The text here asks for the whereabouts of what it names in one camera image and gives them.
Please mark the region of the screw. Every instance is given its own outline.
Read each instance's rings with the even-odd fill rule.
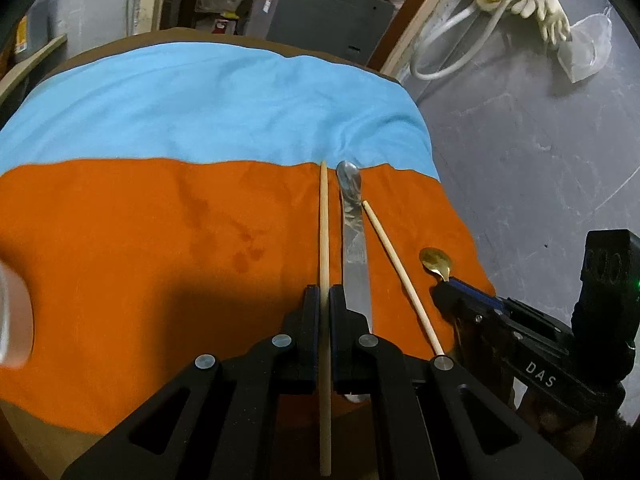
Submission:
[[[202,354],[196,357],[195,365],[200,370],[206,370],[216,364],[216,358],[211,354]]]
[[[287,334],[278,334],[273,336],[273,338],[271,339],[271,342],[273,343],[274,346],[277,346],[278,348],[284,348],[291,344],[291,338]]]
[[[365,348],[372,348],[378,344],[378,338],[373,334],[363,334],[358,338],[358,343]]]
[[[433,365],[443,372],[447,372],[453,368],[453,361],[446,355],[439,355],[433,360]]]

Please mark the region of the spoon bowl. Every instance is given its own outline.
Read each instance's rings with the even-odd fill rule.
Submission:
[[[335,168],[335,173],[338,176],[340,189],[347,195],[347,198],[360,202],[362,198],[362,179],[358,167],[348,160],[343,160]]]
[[[445,282],[449,281],[449,275],[453,263],[449,255],[435,247],[425,247],[420,251],[422,266],[433,274],[440,276]]]

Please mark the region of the stain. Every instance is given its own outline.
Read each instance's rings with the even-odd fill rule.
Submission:
[[[189,245],[189,252],[193,261],[200,267],[206,266],[214,254],[218,244],[216,235],[210,231],[199,231],[193,234],[193,240]]]
[[[536,140],[533,141],[533,146],[536,150],[538,150],[539,152],[550,152],[552,145],[548,145],[548,146],[543,146],[542,144],[540,144],[539,142],[537,142]]]
[[[193,229],[202,229],[209,215],[209,203],[196,196],[183,174],[178,177],[177,184],[185,224]]]
[[[254,262],[259,261],[263,254],[264,254],[264,249],[249,249],[249,257]]]
[[[240,274],[244,274],[249,270],[249,260],[244,253],[236,253],[231,260],[234,269]]]
[[[251,231],[245,227],[245,225],[241,224],[237,220],[229,219],[233,227],[238,229],[239,237],[243,242],[253,242],[254,236],[251,234]]]

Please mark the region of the chopstick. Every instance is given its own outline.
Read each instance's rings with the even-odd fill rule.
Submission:
[[[331,476],[331,335],[329,330],[329,185],[326,162],[320,165],[320,475]]]
[[[364,211],[366,211],[367,216],[369,217],[369,220],[371,220],[371,224],[373,225],[373,228],[376,230],[376,233],[378,234],[378,237],[380,238],[380,241],[382,242],[382,245],[385,248],[386,254],[389,255],[389,258],[391,259],[391,263],[396,268],[396,272],[398,273],[398,276],[400,276],[400,281],[402,282],[402,284],[404,285],[404,288],[409,294],[411,303],[414,306],[416,313],[418,314],[418,318],[420,319],[420,323],[422,324],[424,331],[427,333],[427,338],[429,339],[429,343],[431,344],[433,351],[435,352],[436,355],[444,355],[444,350],[442,349],[442,346],[438,341],[438,336],[436,335],[436,332],[433,329],[433,326],[431,325],[431,321],[429,321],[429,317],[427,316],[427,313],[424,307],[422,306],[422,302],[418,297],[418,293],[415,291],[414,285],[411,283],[411,280],[409,279],[409,275],[406,273],[406,270],[404,270],[404,267],[402,266],[402,262],[400,261],[400,258],[398,258],[398,254],[396,253],[396,250],[391,244],[391,240],[389,240],[389,237],[386,235],[385,230],[382,228],[382,224],[380,223],[380,220],[378,220],[378,217],[373,212],[373,209],[369,205],[369,202],[364,200],[362,202],[362,206],[364,208]]]

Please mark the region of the blue cloth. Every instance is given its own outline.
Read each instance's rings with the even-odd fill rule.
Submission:
[[[57,74],[0,132],[0,174],[78,158],[347,159],[438,178],[427,127],[400,85],[219,43],[148,46]]]

